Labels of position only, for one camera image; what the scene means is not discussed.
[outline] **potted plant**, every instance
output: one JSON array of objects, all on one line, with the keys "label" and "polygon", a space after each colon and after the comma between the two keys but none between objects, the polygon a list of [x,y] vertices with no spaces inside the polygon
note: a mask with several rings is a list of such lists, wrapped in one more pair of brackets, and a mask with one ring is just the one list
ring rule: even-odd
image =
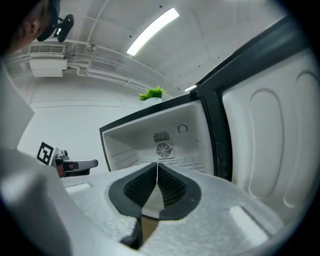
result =
[{"label": "potted plant", "polygon": [[140,100],[144,101],[144,105],[146,107],[153,106],[155,104],[162,102],[162,95],[164,95],[166,91],[163,88],[160,88],[160,86],[157,86],[153,89],[146,89],[146,92],[143,94],[140,94]]}]

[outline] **black camera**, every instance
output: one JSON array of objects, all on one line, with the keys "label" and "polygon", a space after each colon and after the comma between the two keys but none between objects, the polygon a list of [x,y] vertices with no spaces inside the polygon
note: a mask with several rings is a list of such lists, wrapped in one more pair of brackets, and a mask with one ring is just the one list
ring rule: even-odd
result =
[{"label": "black camera", "polygon": [[74,26],[75,19],[72,14],[68,14],[64,19],[59,17],[59,21],[61,21],[61,23],[56,25],[53,37],[58,38],[58,41],[62,43],[66,40],[67,35]]}]

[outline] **open refrigerator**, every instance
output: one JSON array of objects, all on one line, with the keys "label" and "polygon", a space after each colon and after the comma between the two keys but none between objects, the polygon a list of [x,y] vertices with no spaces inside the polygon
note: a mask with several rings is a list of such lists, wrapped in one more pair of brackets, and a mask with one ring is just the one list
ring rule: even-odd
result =
[{"label": "open refrigerator", "polygon": [[[189,94],[101,127],[109,171],[154,162],[217,176],[290,221],[320,164],[319,72],[303,38],[285,17]],[[156,187],[142,214],[161,209]]]}]

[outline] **green succulent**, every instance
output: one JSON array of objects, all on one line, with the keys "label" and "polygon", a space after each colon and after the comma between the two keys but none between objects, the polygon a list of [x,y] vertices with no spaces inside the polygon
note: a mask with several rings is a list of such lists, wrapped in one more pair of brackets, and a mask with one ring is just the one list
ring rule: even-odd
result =
[{"label": "green succulent", "polygon": [[162,95],[165,93],[166,91],[163,88],[160,88],[160,86],[153,89],[147,88],[145,93],[140,94],[140,100],[145,101],[150,98],[162,98]]}]

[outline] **white ceiling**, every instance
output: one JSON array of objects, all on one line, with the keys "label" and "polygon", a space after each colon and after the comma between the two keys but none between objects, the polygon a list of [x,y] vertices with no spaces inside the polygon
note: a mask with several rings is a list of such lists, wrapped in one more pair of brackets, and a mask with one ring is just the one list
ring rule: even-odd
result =
[{"label": "white ceiling", "polygon": [[[134,58],[128,55],[140,33],[172,7],[179,17]],[[160,85],[172,96],[183,94],[185,88],[284,15],[266,0],[61,0],[60,17],[67,14],[75,19],[64,42],[69,46],[68,56],[92,59],[96,68],[148,87]],[[90,53],[85,44],[68,40],[98,48]],[[27,52],[28,47],[18,54]],[[14,75],[27,72],[29,66],[8,65],[8,69]]]}]

